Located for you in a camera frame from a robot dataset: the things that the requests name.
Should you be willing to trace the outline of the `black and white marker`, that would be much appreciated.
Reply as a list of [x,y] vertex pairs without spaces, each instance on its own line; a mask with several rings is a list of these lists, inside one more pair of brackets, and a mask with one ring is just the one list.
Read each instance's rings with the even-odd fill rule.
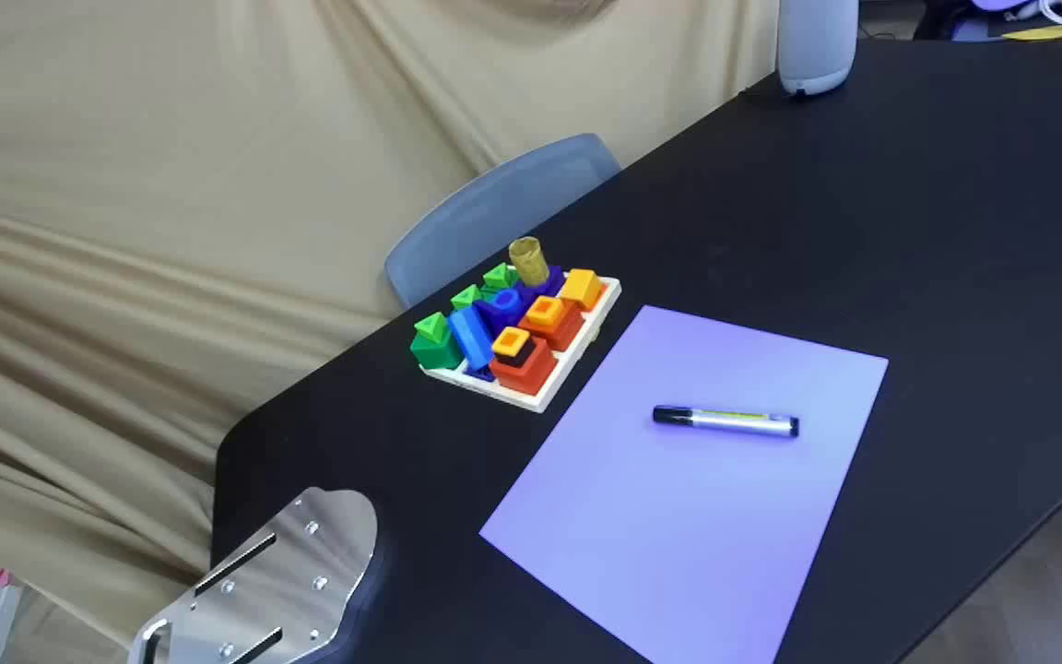
[[800,417],[783,413],[727,413],[727,410],[692,410],[692,404],[651,404],[655,424],[675,428],[720,428],[738,436],[796,438]]

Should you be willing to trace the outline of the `purple placemat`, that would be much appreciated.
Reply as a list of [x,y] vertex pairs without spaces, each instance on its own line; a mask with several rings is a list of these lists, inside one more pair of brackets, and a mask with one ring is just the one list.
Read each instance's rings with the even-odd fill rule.
[[[646,307],[482,537],[650,664],[775,664],[881,380],[877,354]],[[800,436],[651,404],[783,413]]]

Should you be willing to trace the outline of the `colourful block sorting toy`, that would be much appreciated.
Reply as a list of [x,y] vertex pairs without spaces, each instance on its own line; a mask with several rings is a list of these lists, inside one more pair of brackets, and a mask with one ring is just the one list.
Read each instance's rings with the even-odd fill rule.
[[528,286],[509,260],[414,323],[414,366],[451,387],[541,413],[570,376],[622,285],[592,268],[555,268]]

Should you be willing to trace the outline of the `yellow-green cylinder block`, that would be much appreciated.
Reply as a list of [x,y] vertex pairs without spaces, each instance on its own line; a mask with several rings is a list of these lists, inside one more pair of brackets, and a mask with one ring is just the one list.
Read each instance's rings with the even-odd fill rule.
[[548,280],[548,260],[541,254],[541,243],[533,237],[520,237],[509,243],[509,260],[516,267],[516,276],[528,285],[528,286],[539,286]]

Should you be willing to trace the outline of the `beige backdrop cloth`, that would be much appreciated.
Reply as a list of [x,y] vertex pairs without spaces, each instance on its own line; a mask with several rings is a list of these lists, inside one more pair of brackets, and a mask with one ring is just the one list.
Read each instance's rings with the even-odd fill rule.
[[455,188],[633,161],[779,0],[0,0],[0,563],[121,643],[211,562],[215,452],[397,302]]

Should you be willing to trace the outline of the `white cylindrical speaker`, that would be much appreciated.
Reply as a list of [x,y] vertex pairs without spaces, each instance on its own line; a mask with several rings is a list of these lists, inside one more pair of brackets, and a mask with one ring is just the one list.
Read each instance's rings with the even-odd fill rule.
[[779,0],[779,81],[790,94],[823,94],[847,81],[859,43],[859,0]]

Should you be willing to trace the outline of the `silver metal bracket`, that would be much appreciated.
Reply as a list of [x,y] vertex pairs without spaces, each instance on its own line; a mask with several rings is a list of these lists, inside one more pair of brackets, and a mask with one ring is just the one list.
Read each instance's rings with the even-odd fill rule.
[[125,664],[302,664],[338,637],[376,541],[362,489],[307,485],[158,610]]

